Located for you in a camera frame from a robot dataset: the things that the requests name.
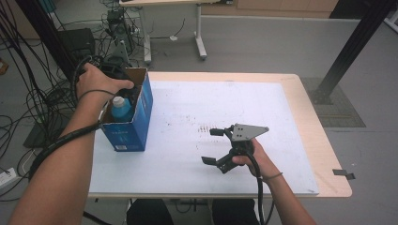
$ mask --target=hand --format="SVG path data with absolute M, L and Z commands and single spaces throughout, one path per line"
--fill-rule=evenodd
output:
M 253 148 L 254 148 L 253 156 L 258 163 L 258 167 L 260 167 L 260 173 L 261 173 L 261 176 L 263 177 L 263 181 L 267 182 L 268 178 L 280 173 L 280 171 L 273 164 L 271 159 L 268 157 L 268 155 L 264 151 L 263 146 L 261 146 L 261 144 L 256 139 L 252 139 L 252 143 L 253 143 Z M 243 165 L 243 164 L 248 165 L 252 175 L 255 176 L 254 166 L 252 165 L 252 163 L 248 157 L 237 156 L 237 157 L 233 157 L 232 161 L 239 165 Z
M 109 78 L 97 67 L 88 63 L 84 65 L 84 70 L 85 73 L 79 77 L 79 81 L 76 83 L 78 99 L 80 99 L 84 93 L 91 90 L 102 90 L 116 94 L 120 89 L 131 89 L 134 86 L 134 83 L 131 81 Z M 90 92 L 88 95 L 91 96 L 90 99 L 94 99 L 94 97 L 96 97 L 95 100 L 98 100 L 100 104 L 104 104 L 107 100 L 113 97 L 112 95 L 101 91 Z

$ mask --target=table leg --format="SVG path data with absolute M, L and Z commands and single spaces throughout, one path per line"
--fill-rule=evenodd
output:
M 195 39 L 196 39 L 196 44 L 198 46 L 198 50 L 199 50 L 199 55 L 201 56 L 201 58 L 203 60 L 206 60 L 207 58 L 207 53 L 205 50 L 205 45 L 203 44 L 203 40 L 202 40 L 202 36 L 201 36 L 201 15 L 202 15 L 202 7 L 200 4 L 197 4 L 197 17 L 196 17 L 196 32 L 194 32 L 195 34 Z
M 146 32 L 145 28 L 145 13 L 144 13 L 144 8 L 139 7 L 138 8 L 138 13 L 140 15 L 140 22 L 141 22 L 141 30 L 143 32 L 143 38 L 144 38 L 144 61 L 146 64 L 150 64 L 152 61 L 152 55 L 150 52 L 150 37 L 149 34 Z
M 391 27 L 395 32 L 398 32 L 398 26 L 395 24 L 395 22 L 398 21 L 398 10 L 395 11 L 395 13 L 392 15 L 390 19 L 386 18 L 384 19 L 384 22 Z

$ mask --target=cardboard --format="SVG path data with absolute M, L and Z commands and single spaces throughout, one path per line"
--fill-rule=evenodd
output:
M 102 131 L 116 152 L 142 152 L 145 151 L 152 112 L 152 90 L 146 68 L 127 68 L 126 73 L 139 88 L 138 98 L 133 105 L 135 114 L 131 122 L 115 123 L 111 114 L 112 101 L 110 101 L 102 114 Z

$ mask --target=desk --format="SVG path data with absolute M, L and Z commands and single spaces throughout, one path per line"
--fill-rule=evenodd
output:
M 335 156 L 333 149 L 329 143 L 329 140 L 322 128 L 315 112 L 314 108 L 308 99 L 308 96 L 301 84 L 298 76 L 293 74 L 265 74 L 265 73 L 201 73 L 201 72 L 149 72 L 150 81 L 169 81 L 169 82 L 240 82 L 240 83 L 279 83 L 283 90 L 284 95 L 287 99 L 288 106 L 296 122 L 298 134 L 302 140 L 302 145 L 305 149 L 306 155 L 309 159 L 310 166 L 314 173 L 314 179 L 317 183 L 319 194 L 316 197 L 349 197 L 352 194 L 351 187 L 349 186 L 344 176 L 336 176 L 333 174 L 332 169 L 341 169 L 340 163 Z M 119 160 L 124 159 L 123 154 L 129 153 L 112 153 L 108 154 L 109 158 L 98 157 L 98 154 L 108 151 L 108 153 L 114 151 L 112 146 L 104 140 L 101 131 L 97 131 L 96 143 L 95 143 L 95 156 L 94 156 L 94 167 L 92 183 L 89 191 L 89 197 L 128 197 L 128 198 L 239 198 L 239 197 L 256 197 L 256 193 L 236 195 L 236 194 L 221 194 L 211 193 L 206 194 L 177 194 L 177 193 L 166 193 L 166 192 L 153 192 L 153 193 L 136 193 L 134 190 L 122 191 L 118 193 L 105 193 L 101 191 L 101 183 L 111 182 L 117 184 L 115 180 L 120 179 L 134 179 L 130 177 L 128 173 L 119 172 L 115 169 L 116 161 L 113 161 L 111 157 L 117 156 Z M 172 167 L 178 167 L 177 164 L 172 164 Z M 142 165 L 136 165 L 136 169 L 140 170 Z M 216 168 L 211 168 L 215 173 L 221 173 Z M 162 177 L 156 177 L 152 175 L 146 177 L 145 180 L 136 180 L 134 182 L 149 182 L 153 186 L 161 186 Z
M 150 64 L 152 61 L 151 49 L 150 49 L 150 37 L 145 28 L 145 13 L 144 7 L 147 6 L 161 6 L 161 5 L 181 5 L 181 4 L 196 4 L 196 32 L 194 32 L 196 44 L 198 46 L 200 57 L 205 60 L 207 58 L 207 53 L 205 45 L 203 44 L 201 36 L 201 14 L 203 3 L 215 3 L 220 0 L 133 0 L 128 2 L 120 1 L 119 4 L 124 8 L 138 8 L 138 13 L 140 15 L 141 29 L 144 36 L 144 61 L 146 64 Z

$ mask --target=gray floor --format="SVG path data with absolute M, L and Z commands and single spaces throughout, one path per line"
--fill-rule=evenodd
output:
M 183 30 L 178 41 L 152 40 L 153 63 L 149 69 L 295 73 L 321 78 L 357 24 L 358 21 L 204 17 L 206 61 L 198 57 L 193 38 Z M 357 179 L 349 182 L 353 189 L 350 198 L 301 200 L 319 224 L 398 223 L 397 42 L 398 34 L 383 23 L 340 82 L 366 127 L 326 128 L 342 167 Z M 7 52 L 0 53 L 11 63 Z M 25 110 L 26 91 L 12 64 L 0 81 L 0 114 L 18 118 Z M 1 161 L 2 167 L 16 167 L 26 152 L 21 141 L 32 125 L 32 121 L 21 123 Z M 20 196 L 24 186 L 7 195 L 7 199 Z M 176 224 L 211 224 L 206 206 L 198 206 L 197 212 L 179 214 L 172 202 L 167 203 Z M 0 202 L 0 224 L 6 223 L 14 205 L 15 202 Z M 112 224 L 123 224 L 126 205 L 122 199 L 89 199 L 86 210 Z M 266 200 L 266 212 L 269 205 Z M 93 223 L 84 219 L 83 224 Z M 276 212 L 270 224 L 280 224 Z

